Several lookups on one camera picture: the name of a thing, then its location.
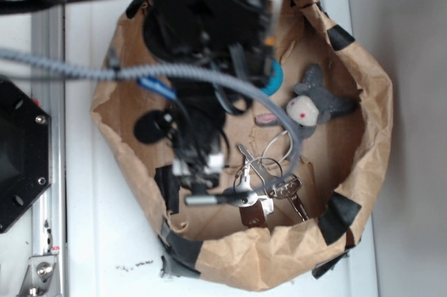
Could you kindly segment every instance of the metal frame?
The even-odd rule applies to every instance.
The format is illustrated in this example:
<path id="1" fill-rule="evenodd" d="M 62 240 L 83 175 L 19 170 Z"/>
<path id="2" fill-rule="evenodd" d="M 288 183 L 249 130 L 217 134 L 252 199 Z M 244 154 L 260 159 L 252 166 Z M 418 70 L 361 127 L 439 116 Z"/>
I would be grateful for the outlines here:
<path id="1" fill-rule="evenodd" d="M 35 13 L 31 18 L 31 51 L 64 59 L 64 8 Z M 32 77 L 45 77 L 33 70 Z M 52 117 L 50 177 L 52 186 L 32 206 L 32 254 L 58 255 L 62 296 L 68 295 L 66 281 L 66 182 L 65 182 L 65 84 L 33 81 L 31 94 Z"/>

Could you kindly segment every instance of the crumpled paper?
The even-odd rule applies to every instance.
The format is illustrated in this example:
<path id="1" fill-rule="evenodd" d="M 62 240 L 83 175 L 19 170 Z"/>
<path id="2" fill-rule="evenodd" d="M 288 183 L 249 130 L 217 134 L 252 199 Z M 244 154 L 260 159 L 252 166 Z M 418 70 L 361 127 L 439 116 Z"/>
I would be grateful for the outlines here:
<path id="1" fill-rule="evenodd" d="M 128 186 L 143 208 L 152 228 L 160 233 L 166 219 L 170 228 L 194 240 L 204 240 L 196 262 L 200 278 L 246 290 L 262 291 L 312 270 L 318 263 L 333 259 L 347 247 L 360 242 L 367 219 L 382 187 L 390 153 L 393 127 L 393 95 L 389 77 L 364 50 L 353 42 L 334 51 L 327 30 L 336 22 L 316 5 L 319 0 L 284 0 L 276 32 L 275 56 L 284 70 L 284 83 L 272 96 L 281 106 L 293 96 L 310 64 L 324 71 L 324 84 L 336 95 L 359 100 L 351 115 L 318 126 L 304 142 L 302 159 L 295 173 L 302 178 L 300 198 L 311 219 L 301 222 L 287 200 L 275 200 L 275 212 L 268 217 L 269 228 L 247 229 L 239 209 L 230 205 L 189 208 L 180 192 L 180 213 L 172 215 L 154 181 L 155 170 L 173 161 L 167 141 L 143 145 L 133 136 L 133 125 L 152 109 L 164 109 L 167 102 L 145 91 L 135 82 L 101 82 L 94 95 L 91 116 L 107 140 Z M 123 66 L 151 64 L 142 39 L 145 7 L 132 19 L 123 15 L 111 46 Z M 230 166 L 213 192 L 233 185 L 234 174 L 243 164 L 235 148 L 246 145 L 255 155 L 283 129 L 258 127 L 257 115 L 266 113 L 254 103 L 241 117 L 227 117 L 225 132 L 230 139 Z M 278 159 L 288 149 L 279 140 L 269 156 Z M 326 245 L 318 217 L 336 191 L 362 206 L 351 228 L 337 241 Z"/>

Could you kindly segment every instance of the stuffed toy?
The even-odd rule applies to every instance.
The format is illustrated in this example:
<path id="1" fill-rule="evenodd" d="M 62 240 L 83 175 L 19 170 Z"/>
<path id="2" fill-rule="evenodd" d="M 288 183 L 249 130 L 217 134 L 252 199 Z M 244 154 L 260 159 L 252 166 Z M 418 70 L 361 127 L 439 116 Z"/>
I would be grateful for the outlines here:
<path id="1" fill-rule="evenodd" d="M 317 124 L 324 124 L 336 117 L 352 113 L 357 102 L 350 98 L 335 96 L 323 85 L 323 70 L 312 64 L 305 72 L 302 82 L 293 91 L 298 95 L 287 103 L 286 112 L 297 123 L 300 139 L 310 137 Z M 280 123 L 273 114 L 256 117 L 258 126 L 277 126 Z"/>

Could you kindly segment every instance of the wire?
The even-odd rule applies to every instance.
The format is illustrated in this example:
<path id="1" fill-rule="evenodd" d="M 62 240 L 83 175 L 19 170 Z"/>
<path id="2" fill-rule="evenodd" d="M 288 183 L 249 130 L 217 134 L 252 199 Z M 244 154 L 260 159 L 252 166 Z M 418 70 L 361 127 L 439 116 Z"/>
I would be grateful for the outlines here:
<path id="1" fill-rule="evenodd" d="M 201 110 L 199 107 L 197 107 L 197 106 L 193 106 L 193 105 L 190 105 L 189 107 L 190 107 L 190 108 L 193 108 L 194 110 L 196 110 L 197 112 L 199 112 L 199 113 L 202 114 L 203 116 L 207 117 L 208 120 L 210 120 L 212 126 L 213 126 L 213 127 L 214 127 L 214 128 L 221 134 L 221 136 L 222 136 L 222 138 L 223 138 L 223 141 L 225 142 L 226 151 L 227 151 L 227 156 L 226 156 L 225 164 L 228 164 L 228 162 L 229 162 L 229 160 L 230 160 L 231 146 L 230 146 L 230 141 L 229 141 L 229 139 L 228 139 L 228 136 L 225 134 L 225 131 L 224 131 L 221 127 L 217 126 L 217 125 L 214 123 L 213 119 L 211 118 L 211 115 L 209 115 L 208 113 L 206 113 L 204 110 Z"/>
<path id="2" fill-rule="evenodd" d="M 207 161 L 206 161 L 206 158 L 203 156 L 203 151 L 202 151 L 200 144 L 198 142 L 196 132 L 194 131 L 194 126 L 193 126 L 193 122 L 191 121 L 191 117 L 189 116 L 188 111 L 184 107 L 183 103 L 180 101 L 180 99 L 178 99 L 177 93 L 175 92 L 175 90 L 171 89 L 169 86 L 167 86 L 160 80 L 158 80 L 156 78 L 152 78 L 152 77 L 140 78 L 137 80 L 137 82 L 140 87 L 165 97 L 166 99 L 168 99 L 169 101 L 172 101 L 177 106 L 177 108 L 181 112 L 184 120 L 186 121 L 186 126 L 188 127 L 188 130 L 189 130 L 191 137 L 193 139 L 193 146 L 194 146 L 194 149 L 196 150 L 198 158 L 200 159 L 201 166 L 206 166 Z"/>
<path id="3" fill-rule="evenodd" d="M 115 80 L 116 78 L 122 80 L 135 80 L 143 77 L 161 77 L 168 78 L 184 78 L 189 80 L 197 80 L 201 82 L 215 83 L 243 95 L 248 96 L 251 99 L 257 100 L 268 108 L 277 119 L 284 126 L 285 130 L 291 135 L 293 149 L 291 152 L 291 164 L 285 174 L 277 180 L 269 181 L 259 188 L 267 189 L 273 184 L 284 181 L 288 176 L 293 174 L 295 167 L 298 164 L 300 158 L 300 138 L 295 130 L 295 122 L 286 114 L 286 112 L 280 108 L 276 103 L 271 101 L 267 95 L 262 93 L 258 88 L 254 87 L 248 82 L 241 81 L 230 75 L 226 75 L 215 70 L 208 68 L 201 68 L 197 66 L 191 66 L 188 64 L 153 64 L 144 66 L 134 66 L 130 68 L 124 68 L 120 72 L 116 72 L 112 69 L 90 69 L 83 66 L 75 66 L 67 64 L 54 59 L 46 57 L 26 54 L 14 50 L 8 50 L 0 48 L 0 59 L 7 59 L 10 61 L 16 61 L 19 63 L 28 64 L 30 66 L 48 70 L 51 73 L 60 73 L 70 78 L 86 78 L 95 80 Z"/>
<path id="4" fill-rule="evenodd" d="M 286 153 L 282 158 L 279 159 L 278 163 L 281 163 L 283 160 L 285 160 L 285 159 L 287 158 L 287 156 L 290 155 L 290 153 L 292 152 L 292 149 L 293 149 L 293 141 L 292 141 L 292 137 L 291 137 L 291 135 L 288 133 L 288 131 L 282 131 L 281 133 L 279 133 L 278 135 L 276 135 L 276 136 L 275 136 L 275 137 L 274 137 L 274 138 L 267 144 L 267 147 L 265 147 L 264 152 L 263 152 L 263 154 L 262 154 L 261 156 L 265 158 L 265 155 L 267 154 L 267 151 L 270 149 L 270 147 L 272 147 L 273 143 L 275 143 L 275 142 L 279 139 L 280 136 L 284 136 L 284 135 L 286 135 L 286 134 L 288 134 L 288 137 L 290 138 L 291 145 L 290 145 L 290 147 L 289 147 L 287 153 Z M 269 166 L 273 166 L 273 165 L 274 165 L 274 163 L 271 163 L 271 164 L 264 164 L 264 163 L 263 163 L 263 166 L 267 166 L 267 167 L 269 167 Z"/>

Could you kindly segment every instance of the blue cable tie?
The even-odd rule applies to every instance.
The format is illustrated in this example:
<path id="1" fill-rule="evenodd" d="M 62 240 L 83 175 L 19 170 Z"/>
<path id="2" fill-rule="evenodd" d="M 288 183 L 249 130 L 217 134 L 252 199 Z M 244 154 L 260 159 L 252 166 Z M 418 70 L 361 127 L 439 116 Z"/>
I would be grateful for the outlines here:
<path id="1" fill-rule="evenodd" d="M 175 99 L 177 99 L 177 94 L 175 93 L 175 90 L 163 84 L 160 80 L 156 78 L 153 77 L 139 78 L 138 85 L 140 85 L 145 89 L 148 89 L 149 91 L 164 96 L 169 101 L 174 101 Z"/>

